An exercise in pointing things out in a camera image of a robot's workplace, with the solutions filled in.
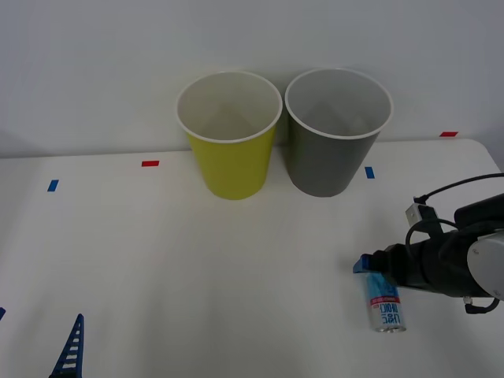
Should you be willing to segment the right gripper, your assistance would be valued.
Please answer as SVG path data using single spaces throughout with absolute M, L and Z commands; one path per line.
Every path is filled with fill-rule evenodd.
M 437 235 L 411 244 L 409 251 L 405 244 L 396 243 L 385 251 L 363 254 L 354 263 L 353 274 L 384 273 L 396 287 L 444 294 L 438 280 L 441 269 L 438 254 L 446 240 L 447 234 Z

